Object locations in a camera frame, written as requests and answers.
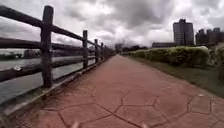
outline wooden fence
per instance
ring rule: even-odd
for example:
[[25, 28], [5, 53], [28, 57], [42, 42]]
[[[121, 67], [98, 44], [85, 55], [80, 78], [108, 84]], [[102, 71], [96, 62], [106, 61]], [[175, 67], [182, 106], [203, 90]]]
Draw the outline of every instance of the wooden fence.
[[[38, 41], [26, 41], [18, 39], [0, 38], [0, 49], [6, 48], [21, 48], [21, 49], [39, 49], [41, 51], [41, 64], [34, 64], [30, 66], [24, 66], [17, 68], [0, 71], [0, 82], [11, 80], [17, 77], [32, 75], [38, 72], [42, 72], [43, 87], [51, 88], [53, 85], [52, 69], [67, 66], [71, 64], [77, 64], [83, 62], [83, 69], [88, 68], [88, 61], [95, 59], [96, 63], [107, 59], [113, 55], [113, 50], [107, 48], [101, 43], [98, 44], [98, 40], [94, 42], [88, 40], [88, 31], [84, 30], [83, 35], [79, 36], [72, 32], [69, 32], [63, 28], [53, 25], [53, 7], [45, 6], [43, 11], [43, 19], [39, 20], [34, 17], [28, 16], [11, 8], [0, 6], [0, 16], [19, 21], [38, 27], [41, 29], [41, 40]], [[82, 41], [82, 47], [76, 47], [71, 45], [56, 44], [51, 41], [51, 33], [62, 34], [73, 39]], [[95, 50], [88, 49], [88, 45], [95, 47]], [[80, 59], [66, 59], [52, 62], [53, 50], [64, 51], [76, 51], [82, 52], [82, 58]], [[94, 52], [94, 57], [89, 57], [89, 52]]]

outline brick pavement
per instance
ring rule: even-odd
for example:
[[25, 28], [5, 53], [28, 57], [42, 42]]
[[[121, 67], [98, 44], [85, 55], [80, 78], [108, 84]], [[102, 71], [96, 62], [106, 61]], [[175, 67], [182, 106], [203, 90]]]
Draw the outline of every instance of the brick pavement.
[[14, 122], [18, 128], [224, 128], [224, 100], [117, 55]]

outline bush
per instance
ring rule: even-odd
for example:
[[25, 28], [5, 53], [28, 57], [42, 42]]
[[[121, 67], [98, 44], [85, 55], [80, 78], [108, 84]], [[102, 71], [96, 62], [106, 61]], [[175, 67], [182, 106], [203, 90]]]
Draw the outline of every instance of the bush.
[[131, 54], [134, 57], [145, 58], [151, 61], [166, 62], [173, 66], [205, 66], [209, 52], [203, 48], [175, 47], [158, 48], [146, 51], [137, 51]]
[[139, 50], [136, 52], [132, 52], [131, 55], [134, 57], [145, 58], [145, 50]]
[[224, 78], [224, 47], [218, 48], [216, 50], [216, 59], [219, 67], [219, 79], [223, 80]]
[[169, 61], [169, 50], [164, 48], [151, 49], [145, 53], [146, 59], [159, 62]]
[[208, 50], [196, 47], [176, 47], [169, 52], [169, 63], [174, 66], [205, 66], [209, 57]]

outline red brick path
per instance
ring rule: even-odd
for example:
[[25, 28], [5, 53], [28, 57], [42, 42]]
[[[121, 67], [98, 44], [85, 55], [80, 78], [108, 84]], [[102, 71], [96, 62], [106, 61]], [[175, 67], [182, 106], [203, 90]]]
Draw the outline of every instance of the red brick path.
[[224, 128], [224, 100], [115, 56], [16, 123], [20, 128]]

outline cloud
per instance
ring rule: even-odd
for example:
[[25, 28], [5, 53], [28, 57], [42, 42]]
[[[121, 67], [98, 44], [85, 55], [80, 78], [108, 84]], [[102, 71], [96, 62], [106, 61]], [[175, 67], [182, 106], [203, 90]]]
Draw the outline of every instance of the cloud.
[[114, 8], [110, 18], [115, 18], [127, 25], [129, 29], [146, 22], [162, 23], [172, 12], [171, 0], [108, 0], [106, 4]]
[[[150, 46], [153, 41], [173, 41], [172, 24], [180, 18], [194, 23], [194, 29], [224, 28], [224, 0], [0, 0], [33, 17], [42, 18], [44, 5], [54, 7], [54, 24], [89, 39], [111, 45]], [[0, 36], [39, 40], [40, 30], [0, 18]], [[81, 44], [53, 34], [53, 41]]]

